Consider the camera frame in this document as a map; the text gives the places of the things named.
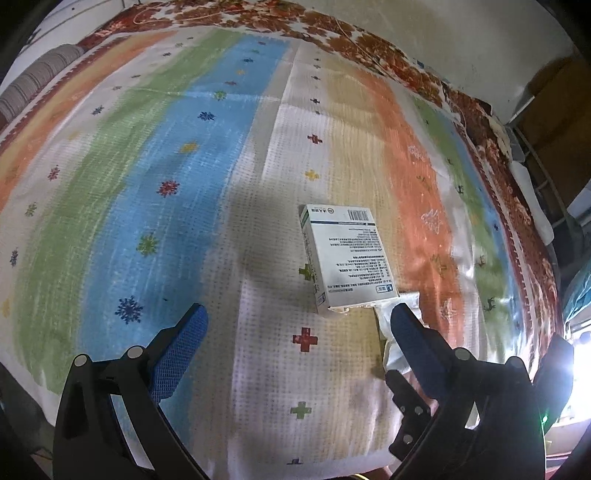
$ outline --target white cardboard box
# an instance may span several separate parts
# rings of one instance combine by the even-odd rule
[[[368,208],[305,205],[300,225],[318,313],[346,313],[398,296]]]

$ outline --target barcode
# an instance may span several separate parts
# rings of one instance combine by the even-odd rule
[[[351,220],[369,222],[368,213],[365,210],[347,210]]]

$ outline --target bed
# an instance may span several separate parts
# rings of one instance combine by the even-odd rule
[[[396,46],[268,0],[137,5],[79,47],[0,136],[0,362],[50,422],[75,354],[146,345],[198,301],[207,336],[162,407],[212,478],[393,463],[374,313],[316,314],[305,203],[369,207],[452,347],[533,374],[563,333],[503,129]]]

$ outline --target screw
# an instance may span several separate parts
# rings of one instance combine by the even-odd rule
[[[144,353],[144,348],[139,345],[135,345],[127,350],[127,356],[129,358],[138,358],[142,353]]]
[[[456,358],[460,360],[466,361],[470,359],[470,352],[465,348],[456,348],[455,354]]]
[[[74,365],[77,367],[81,367],[82,365],[84,365],[86,363],[86,355],[82,354],[82,355],[78,355],[75,359],[74,359]]]

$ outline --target red cross pattern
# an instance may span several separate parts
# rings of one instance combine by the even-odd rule
[[[309,352],[310,345],[318,345],[318,337],[310,335],[309,328],[302,327],[301,335],[294,335],[292,343],[300,345],[300,352]]]
[[[322,143],[322,140],[317,135],[308,135],[308,140],[311,140],[314,145]]]

